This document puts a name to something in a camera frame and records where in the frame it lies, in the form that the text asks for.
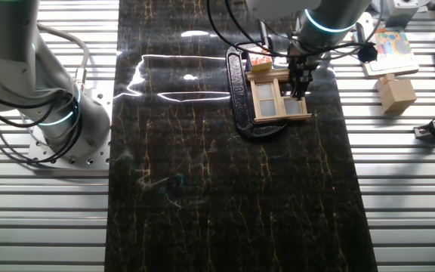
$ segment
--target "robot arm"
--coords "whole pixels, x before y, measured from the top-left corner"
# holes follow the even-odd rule
[[[84,156],[106,140],[110,120],[101,105],[79,90],[43,41],[37,27],[38,9],[39,0],[0,0],[0,111],[18,109],[36,121],[55,103],[39,124],[45,141],[57,152],[81,122],[81,134],[66,157]]]

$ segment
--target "small wooden block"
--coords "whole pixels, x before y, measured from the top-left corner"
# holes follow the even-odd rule
[[[417,100],[410,79],[387,82],[378,96],[385,113],[404,111]]]
[[[396,77],[393,74],[387,74],[384,77],[381,77],[377,83],[375,83],[375,88],[377,91],[380,91],[387,82],[395,81]]]
[[[258,46],[254,46],[253,48],[249,48],[250,51],[259,52],[259,53],[269,53],[268,51],[263,50],[262,48],[259,48]],[[273,66],[273,60],[271,57],[264,56],[261,54],[253,54],[249,53],[249,61],[251,64],[251,71],[257,72],[257,71],[263,71],[263,70],[270,70]]]

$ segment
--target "white cable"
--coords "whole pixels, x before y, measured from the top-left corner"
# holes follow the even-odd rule
[[[49,26],[45,26],[45,25],[42,25],[40,23],[38,23],[38,29],[44,30],[44,31],[46,31],[52,35],[58,36],[60,38],[67,39],[71,42],[75,42],[83,50],[83,60],[82,60],[82,64],[80,64],[80,68],[86,68],[88,58],[90,58],[90,51],[88,50],[88,46],[81,39],[78,39],[75,36],[73,36],[67,32],[51,28]]]

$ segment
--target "black marble surface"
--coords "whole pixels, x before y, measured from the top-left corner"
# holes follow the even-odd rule
[[[244,41],[224,3],[212,7]],[[251,142],[203,0],[122,0],[118,50],[106,271],[377,270],[331,68],[310,86],[309,122]]]

